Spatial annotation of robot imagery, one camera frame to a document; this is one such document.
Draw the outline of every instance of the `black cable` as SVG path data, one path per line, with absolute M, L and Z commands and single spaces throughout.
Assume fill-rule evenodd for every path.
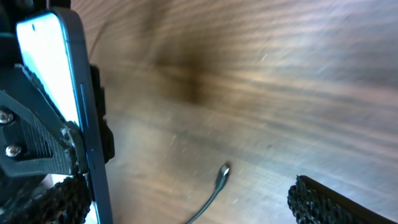
M 229 171 L 230 171 L 229 165 L 225 163 L 218 172 L 213 194 L 207 200 L 207 202 L 202 206 L 202 208 L 194 216 L 192 216 L 192 218 L 189 219 L 189 221 L 187 221 L 185 224 L 192 224 L 210 206 L 210 204 L 214 201 L 218 193 L 224 188 L 229 177 Z

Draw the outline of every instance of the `smartphone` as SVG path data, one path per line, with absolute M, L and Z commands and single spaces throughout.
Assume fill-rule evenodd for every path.
M 81 129 L 95 198 L 91 212 L 96 212 L 98 223 L 113 223 L 90 64 L 78 14 L 53 8 L 18 22 L 16 33 L 24 65 L 36 74 L 65 121 L 73 121 Z

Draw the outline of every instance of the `wooden table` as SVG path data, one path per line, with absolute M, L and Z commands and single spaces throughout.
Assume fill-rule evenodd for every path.
M 398 222 L 398 1 L 74 1 L 115 223 L 295 223 L 307 175 Z

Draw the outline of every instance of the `metal screw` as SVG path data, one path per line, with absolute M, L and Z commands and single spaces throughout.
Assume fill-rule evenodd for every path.
M 0 110 L 0 124 L 8 124 L 14 119 L 12 113 L 7 113 L 3 110 Z
M 6 148 L 6 156 L 16 157 L 22 152 L 22 148 L 17 145 L 10 145 Z

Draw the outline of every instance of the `phone screen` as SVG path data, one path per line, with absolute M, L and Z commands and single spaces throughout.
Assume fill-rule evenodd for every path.
M 20 22 L 16 31 L 25 66 L 42 82 L 65 120 L 80 126 L 68 49 L 58 17 L 47 13 Z

